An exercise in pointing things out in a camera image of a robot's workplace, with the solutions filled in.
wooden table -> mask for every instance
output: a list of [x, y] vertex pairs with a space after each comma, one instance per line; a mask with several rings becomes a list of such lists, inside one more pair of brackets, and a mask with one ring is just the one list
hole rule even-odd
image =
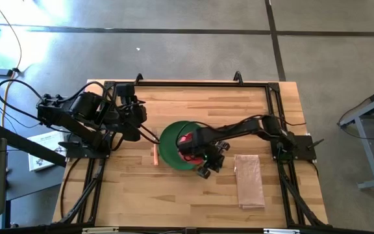
[[[296, 83], [281, 82], [279, 85], [286, 120], [304, 122]], [[101, 94], [101, 89], [95, 85], [89, 86], [87, 91]], [[266, 94], [261, 88], [137, 86], [136, 95], [146, 101], [148, 119], [144, 125], [158, 133], [179, 120], [198, 120], [217, 127], [253, 114], [268, 113]], [[306, 134], [304, 125], [288, 126], [288, 129], [296, 135]], [[106, 162], [96, 226], [285, 227], [279, 175], [271, 159], [269, 142], [250, 135], [228, 141], [231, 148], [225, 153], [221, 172], [212, 172], [207, 180], [193, 171], [176, 171], [162, 159], [159, 166], [154, 166], [153, 145], [145, 139], [124, 141]], [[244, 211], [238, 207], [233, 172], [235, 154], [260, 156], [264, 209]], [[81, 160], [70, 174], [64, 194], [65, 213], [81, 195], [87, 164], [88, 160]], [[296, 161], [295, 171], [301, 196], [318, 218], [327, 223], [313, 165]], [[289, 197], [293, 218], [297, 220], [295, 204], [292, 196]], [[91, 200], [89, 197], [86, 215], [90, 212]], [[60, 220], [59, 200], [53, 217], [53, 221], [57, 220]]]

